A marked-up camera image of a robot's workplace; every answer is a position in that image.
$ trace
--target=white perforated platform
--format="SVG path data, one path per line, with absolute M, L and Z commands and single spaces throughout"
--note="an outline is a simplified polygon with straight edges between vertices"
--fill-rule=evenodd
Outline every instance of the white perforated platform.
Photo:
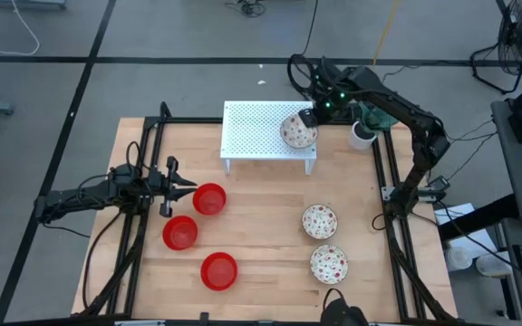
M 225 101 L 220 157 L 230 159 L 298 159 L 310 174 L 317 158 L 315 144 L 294 149 L 279 135 L 281 122 L 289 115 L 313 107 L 310 101 Z

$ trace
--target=wooden table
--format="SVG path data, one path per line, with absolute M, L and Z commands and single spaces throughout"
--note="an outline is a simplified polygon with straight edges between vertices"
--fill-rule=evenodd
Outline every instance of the wooden table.
M 142 122 L 121 120 L 111 167 L 125 161 L 131 141 L 140 140 Z M 227 191 L 227 205 L 219 216 L 202 216 L 194 210 L 192 196 L 174 203 L 175 215 L 192 216 L 199 228 L 194 247 L 175 252 L 162 242 L 162 228 L 169 220 L 159 215 L 162 199 L 157 200 L 150 210 L 132 317 L 195 320 L 209 312 L 212 320 L 319 321 L 329 286 L 315 280 L 309 257 L 319 245 L 331 244 L 349 259 L 347 277 L 335 285 L 346 301 L 362 308 L 369 321 L 399 321 L 385 233 L 371 227 L 372 218 L 382 211 L 372 151 L 350 148 L 347 133 L 347 126 L 320 127 L 311 176 L 295 161 L 236 161 L 226 176 L 219 158 L 220 124 L 166 125 L 159 169 L 166 171 L 166 157 L 174 155 L 181 176 L 199 184 L 218 183 Z M 392 138 L 405 177 L 412 164 L 411 134 L 398 125 Z M 305 208 L 317 203 L 330 206 L 338 216 L 338 230 L 326 241 L 310 238 L 301 224 Z M 111 208 L 98 213 L 92 238 L 116 212 Z M 417 205 L 415 212 L 434 218 L 429 205 Z M 113 272 L 123 220 L 103 235 L 93 252 L 88 300 Z M 377 222 L 378 227 L 383 223 L 381 218 Z M 446 311 L 456 315 L 437 228 L 414 217 L 410 225 L 420 278 Z M 239 268 L 236 283 L 224 292 L 210 291 L 199 276 L 202 261 L 217 251 L 232 254 Z M 413 317 L 410 283 L 405 274 L 403 279 Z M 127 285 L 125 277 L 121 287 Z M 82 310 L 81 290 L 82 281 L 74 312 Z M 121 290 L 117 311 L 122 311 L 125 293 Z

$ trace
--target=white mug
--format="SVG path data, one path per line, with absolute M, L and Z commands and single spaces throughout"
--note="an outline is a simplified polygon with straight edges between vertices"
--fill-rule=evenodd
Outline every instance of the white mug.
M 355 149 L 358 150 L 364 150 L 368 149 L 373 141 L 378 137 L 377 134 L 373 134 L 373 137 L 369 139 L 364 139 L 363 137 L 365 134 L 367 134 L 365 131 L 362 130 L 362 126 L 358 126 L 360 124 L 360 121 L 356 121 L 352 125 L 352 129 L 350 130 L 350 136 L 348 138 L 348 142 L 350 143 L 350 146 L 352 146 Z

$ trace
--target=electric fan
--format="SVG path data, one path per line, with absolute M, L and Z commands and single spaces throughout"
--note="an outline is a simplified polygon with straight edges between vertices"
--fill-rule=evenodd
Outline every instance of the electric fan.
M 522 0 L 513 0 L 503 11 L 503 19 L 498 30 L 498 41 L 495 45 L 478 50 L 470 56 L 472 75 L 488 86 L 500 91 L 502 94 L 513 92 L 517 89 L 522 76 Z M 477 73 L 475 56 L 488 52 L 483 60 L 498 48 L 498 64 L 503 72 L 517 76 L 515 86 L 510 91 L 504 90 L 494 83 L 487 81 Z

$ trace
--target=gray floor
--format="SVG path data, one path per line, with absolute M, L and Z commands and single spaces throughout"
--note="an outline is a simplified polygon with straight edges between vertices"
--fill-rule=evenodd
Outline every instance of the gray floor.
M 266 1 L 266 14 L 257 19 L 228 10 L 223 2 L 118 0 L 100 55 L 287 57 L 303 49 L 313 1 Z M 66 12 L 23 10 L 42 42 L 36 55 L 86 56 L 106 4 L 70 0 Z M 391 7 L 391 1 L 323 1 L 307 54 L 371 58 Z M 496 41 L 499 18 L 494 0 L 410 0 L 401 4 L 381 58 L 467 59 Z M 0 9 L 0 26 L 2 50 L 30 51 L 32 41 L 11 11 Z M 383 74 L 398 68 L 373 69 Z M 82 69 L 83 64 L 0 63 L 0 101 L 16 107 L 15 115 L 0 116 L 0 292 Z M 513 82 L 498 68 L 481 73 L 506 85 Z M 266 84 L 257 84 L 261 80 Z M 388 77 L 386 83 L 440 116 L 452 137 L 488 120 L 489 104 L 504 99 L 473 80 L 469 68 L 421 67 Z M 53 187 L 76 187 L 78 180 L 102 173 L 119 118 L 154 115 L 161 101 L 177 116 L 220 116 L 224 100 L 299 99 L 284 65 L 96 64 Z M 482 132 L 492 130 L 489 125 Z M 434 174 L 449 176 L 477 145 L 453 145 Z M 508 194 L 497 139 L 487 142 L 451 182 L 449 204 L 482 206 Z M 93 213 L 81 213 L 60 225 L 89 233 L 92 219 Z M 87 244 L 77 236 L 40 229 L 7 319 L 67 316 Z M 520 324 L 495 316 L 494 310 L 504 306 L 497 281 L 474 271 L 453 274 L 451 280 L 461 317 Z

